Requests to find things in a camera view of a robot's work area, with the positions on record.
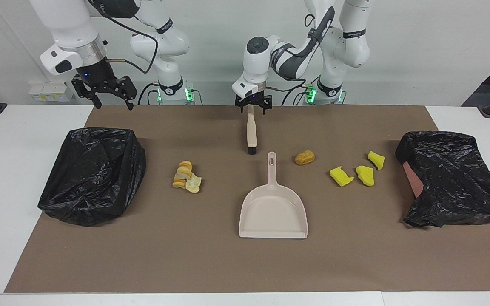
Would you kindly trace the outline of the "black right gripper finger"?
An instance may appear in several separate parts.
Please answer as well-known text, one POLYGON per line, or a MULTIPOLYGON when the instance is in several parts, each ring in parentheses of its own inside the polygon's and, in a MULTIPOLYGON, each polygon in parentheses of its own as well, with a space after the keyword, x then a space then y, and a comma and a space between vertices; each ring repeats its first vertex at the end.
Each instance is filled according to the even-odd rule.
POLYGON ((111 78, 109 80, 109 91, 114 96, 122 99, 128 110, 133 110, 133 100, 136 98, 137 89, 129 76, 111 78))
POLYGON ((74 76, 71 80, 71 83, 78 95, 78 97, 82 98, 82 99, 89 99, 94 107, 99 110, 101 107, 102 107, 102 103, 99 99, 99 97, 97 96, 97 89, 96 88, 93 88, 93 89, 87 89, 87 87, 85 86, 82 78, 80 76, 74 76))

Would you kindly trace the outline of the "beige hand brush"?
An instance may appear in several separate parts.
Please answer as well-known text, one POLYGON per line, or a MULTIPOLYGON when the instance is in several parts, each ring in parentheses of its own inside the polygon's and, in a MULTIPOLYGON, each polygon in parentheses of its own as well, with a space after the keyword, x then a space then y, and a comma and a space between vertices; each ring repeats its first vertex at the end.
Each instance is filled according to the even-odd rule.
POLYGON ((249 155, 255 155, 257 153, 257 129, 256 121, 254 118, 254 106, 247 105, 248 117, 247 117, 247 148, 249 155))

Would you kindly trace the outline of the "brown bread roll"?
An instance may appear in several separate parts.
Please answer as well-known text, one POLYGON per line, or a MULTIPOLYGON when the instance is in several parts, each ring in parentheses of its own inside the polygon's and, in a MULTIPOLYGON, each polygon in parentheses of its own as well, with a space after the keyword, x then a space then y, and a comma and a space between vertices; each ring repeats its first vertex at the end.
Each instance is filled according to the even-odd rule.
POLYGON ((294 163, 296 163, 296 165, 306 165, 315 161, 315 158, 316 156, 315 153, 313 153, 313 151, 305 150, 301 153, 298 153, 294 157, 294 163))

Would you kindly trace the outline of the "golden croissant piece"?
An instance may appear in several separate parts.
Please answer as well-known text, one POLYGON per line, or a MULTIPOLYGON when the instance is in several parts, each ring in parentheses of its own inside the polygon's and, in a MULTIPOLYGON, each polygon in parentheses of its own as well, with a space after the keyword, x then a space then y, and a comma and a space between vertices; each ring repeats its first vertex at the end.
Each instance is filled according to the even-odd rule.
POLYGON ((173 188, 185 189, 185 184, 192 178, 192 174, 192 163, 187 160, 180 162, 173 178, 173 188))

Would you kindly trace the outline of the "pale bread piece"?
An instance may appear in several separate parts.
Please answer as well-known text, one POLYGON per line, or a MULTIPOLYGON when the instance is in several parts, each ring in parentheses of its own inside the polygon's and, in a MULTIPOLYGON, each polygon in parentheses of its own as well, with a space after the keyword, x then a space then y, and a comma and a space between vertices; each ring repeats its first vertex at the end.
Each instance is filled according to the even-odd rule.
POLYGON ((185 190, 191 193, 198 193, 200 191, 200 185, 202 184, 202 178, 191 173, 189 178, 185 179, 185 190))

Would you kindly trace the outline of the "yellow sponge piece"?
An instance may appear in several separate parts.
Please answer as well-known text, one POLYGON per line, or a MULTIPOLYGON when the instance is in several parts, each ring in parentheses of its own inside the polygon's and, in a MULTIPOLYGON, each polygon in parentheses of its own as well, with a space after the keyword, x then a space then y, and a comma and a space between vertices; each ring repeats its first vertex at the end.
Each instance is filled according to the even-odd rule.
POLYGON ((383 155, 379 155, 374 151, 369 151, 367 158, 375 165, 377 170, 383 169, 385 164, 385 157, 383 155))
POLYGON ((355 171, 363 185, 371 187, 375 184, 373 168, 366 165, 359 165, 355 168, 355 171))
POLYGON ((340 187, 350 184, 355 178, 354 176, 348 176, 341 166, 331 169, 329 175, 340 187))

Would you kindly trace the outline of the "beige plastic dustpan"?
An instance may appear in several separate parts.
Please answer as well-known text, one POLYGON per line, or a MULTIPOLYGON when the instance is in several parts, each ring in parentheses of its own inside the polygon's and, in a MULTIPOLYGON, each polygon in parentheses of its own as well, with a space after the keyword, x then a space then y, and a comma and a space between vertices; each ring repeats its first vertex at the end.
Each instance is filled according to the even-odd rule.
POLYGON ((240 238, 306 239, 307 211, 292 189, 278 184, 277 155, 267 153, 267 183, 251 190, 243 200, 240 238))

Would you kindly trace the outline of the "black trash bag bin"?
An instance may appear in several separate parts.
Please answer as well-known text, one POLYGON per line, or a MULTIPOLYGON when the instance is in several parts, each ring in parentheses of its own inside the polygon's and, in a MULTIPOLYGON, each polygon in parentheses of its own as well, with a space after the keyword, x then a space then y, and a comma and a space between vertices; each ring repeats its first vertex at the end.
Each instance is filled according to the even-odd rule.
POLYGON ((106 223, 128 209, 146 167, 145 149, 131 129, 70 130, 37 207, 68 224, 106 223))

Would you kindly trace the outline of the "brown table mat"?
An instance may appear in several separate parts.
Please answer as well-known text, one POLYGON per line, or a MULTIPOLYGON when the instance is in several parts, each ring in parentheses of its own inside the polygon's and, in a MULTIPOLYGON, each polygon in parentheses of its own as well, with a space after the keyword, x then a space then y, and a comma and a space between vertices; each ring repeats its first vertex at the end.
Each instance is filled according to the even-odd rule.
POLYGON ((259 152, 246 151, 245 113, 233 106, 103 106, 87 127, 134 130, 147 170, 130 207, 99 227, 42 214, 6 292, 490 291, 490 225, 410 228, 413 202, 394 156, 406 132, 435 130, 419 106, 274 107, 256 114, 259 152), (305 150, 315 161, 296 165, 305 150), (246 194, 267 181, 296 192, 308 237, 239 237, 246 194), (385 157, 383 169, 369 161, 385 157), (200 191, 173 188, 180 162, 200 191), (362 184, 355 168, 373 168, 362 184), (354 180, 340 187, 341 166, 354 180))

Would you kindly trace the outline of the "pink box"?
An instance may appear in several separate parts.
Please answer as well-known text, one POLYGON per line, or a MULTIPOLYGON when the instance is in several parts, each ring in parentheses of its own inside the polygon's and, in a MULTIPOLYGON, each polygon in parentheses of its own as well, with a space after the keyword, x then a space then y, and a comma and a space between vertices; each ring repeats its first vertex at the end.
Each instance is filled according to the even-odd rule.
POLYGON ((420 178, 414 172, 414 170, 411 168, 409 162, 403 163, 402 166, 403 166, 403 169, 406 173, 407 179, 410 182, 410 186, 411 186, 412 191, 414 193, 414 197, 418 198, 424 190, 424 184, 423 184, 422 180, 420 180, 420 178))

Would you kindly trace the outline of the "black bag over pink box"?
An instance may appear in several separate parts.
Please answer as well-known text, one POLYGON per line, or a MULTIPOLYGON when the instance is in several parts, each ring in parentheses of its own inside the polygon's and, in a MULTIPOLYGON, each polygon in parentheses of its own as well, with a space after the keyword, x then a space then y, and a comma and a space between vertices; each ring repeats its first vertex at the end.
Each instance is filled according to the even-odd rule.
POLYGON ((422 184, 403 221, 414 228, 490 224, 490 171, 475 137, 441 130, 405 133, 396 148, 422 184))

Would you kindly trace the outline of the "white wall power box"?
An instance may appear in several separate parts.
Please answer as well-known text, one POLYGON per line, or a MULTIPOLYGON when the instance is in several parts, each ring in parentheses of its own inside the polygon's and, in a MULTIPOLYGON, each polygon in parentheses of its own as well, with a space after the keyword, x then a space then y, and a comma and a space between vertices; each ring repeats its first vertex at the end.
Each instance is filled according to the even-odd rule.
POLYGON ((28 93, 36 102, 71 102, 74 97, 66 82, 32 83, 28 93))

